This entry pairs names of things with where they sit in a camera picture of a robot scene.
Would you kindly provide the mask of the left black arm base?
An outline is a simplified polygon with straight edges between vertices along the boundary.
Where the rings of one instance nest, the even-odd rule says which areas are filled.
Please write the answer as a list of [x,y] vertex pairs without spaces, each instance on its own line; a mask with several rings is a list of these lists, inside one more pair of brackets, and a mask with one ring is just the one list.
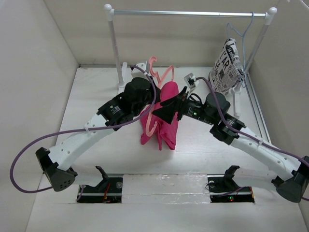
[[123,175],[108,175],[100,166],[96,169],[101,174],[101,181],[94,187],[82,185],[79,187],[77,203],[121,203]]

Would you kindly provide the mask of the pink trousers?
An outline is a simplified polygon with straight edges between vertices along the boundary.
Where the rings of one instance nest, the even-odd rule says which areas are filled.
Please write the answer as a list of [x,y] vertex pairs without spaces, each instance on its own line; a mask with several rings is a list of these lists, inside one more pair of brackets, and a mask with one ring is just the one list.
[[[160,93],[160,100],[162,102],[175,97],[179,94],[178,85],[174,81],[169,81],[163,85]],[[143,133],[140,137],[140,143],[146,144],[152,136],[157,137],[159,150],[162,149],[162,143],[165,142],[169,149],[174,150],[176,147],[176,137],[178,130],[178,121],[176,114],[169,114],[163,119],[154,115],[154,111],[162,108],[160,103],[156,103],[154,107],[142,117],[140,122]]]

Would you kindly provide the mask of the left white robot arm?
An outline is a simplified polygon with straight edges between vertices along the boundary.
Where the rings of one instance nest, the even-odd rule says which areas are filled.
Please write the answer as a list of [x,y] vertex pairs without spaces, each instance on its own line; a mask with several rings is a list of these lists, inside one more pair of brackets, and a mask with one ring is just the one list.
[[160,92],[153,81],[135,77],[122,93],[98,109],[82,131],[49,149],[39,148],[35,154],[52,189],[59,192],[72,185],[78,175],[72,168],[74,162],[99,140],[139,116],[145,106],[159,102]]

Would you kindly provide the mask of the pink plastic hanger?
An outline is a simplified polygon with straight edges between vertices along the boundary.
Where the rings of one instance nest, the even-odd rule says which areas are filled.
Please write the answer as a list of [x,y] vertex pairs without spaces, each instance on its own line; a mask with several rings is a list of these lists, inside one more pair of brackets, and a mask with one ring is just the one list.
[[[153,63],[154,62],[157,62],[157,57],[155,56],[152,56],[150,57],[149,59],[149,64],[150,64],[150,74],[152,75],[152,77],[154,77],[156,80],[157,80],[157,83],[158,83],[158,88],[161,88],[163,83],[164,83],[164,80],[166,79],[167,75],[172,72],[172,76],[171,76],[171,81],[174,81],[174,75],[175,75],[175,71],[174,71],[174,66],[171,65],[169,66],[165,72],[163,73],[162,76],[160,76],[160,74],[157,72],[157,71],[154,71],[153,70]],[[152,107],[149,111],[149,114],[148,114],[148,117],[147,117],[147,121],[146,121],[146,126],[145,126],[145,132],[146,132],[146,135],[148,137],[151,137],[157,127],[157,122],[154,123],[153,127],[150,128],[150,125],[151,125],[151,120],[152,120],[152,115],[153,115],[153,110],[154,108]]]

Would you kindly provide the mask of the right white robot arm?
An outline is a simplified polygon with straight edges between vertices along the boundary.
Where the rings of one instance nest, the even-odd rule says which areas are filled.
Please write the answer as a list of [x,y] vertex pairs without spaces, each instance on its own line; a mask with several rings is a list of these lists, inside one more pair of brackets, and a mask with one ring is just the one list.
[[200,103],[188,97],[184,88],[178,95],[161,102],[161,107],[153,114],[167,123],[183,116],[193,118],[212,126],[210,133],[215,139],[237,148],[269,169],[267,173],[255,175],[252,170],[241,170],[231,166],[223,178],[228,190],[239,188],[241,182],[262,189],[275,190],[284,199],[299,203],[309,184],[309,158],[300,158],[282,151],[254,134],[246,125],[227,111],[230,103],[221,93],[211,91],[205,102]]

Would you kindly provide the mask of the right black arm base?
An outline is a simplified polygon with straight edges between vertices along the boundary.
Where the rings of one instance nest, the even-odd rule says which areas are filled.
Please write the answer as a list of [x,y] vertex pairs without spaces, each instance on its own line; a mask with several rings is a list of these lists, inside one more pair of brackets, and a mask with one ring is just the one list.
[[240,167],[230,166],[224,174],[208,174],[205,189],[211,203],[255,203],[251,187],[240,187],[233,180]]

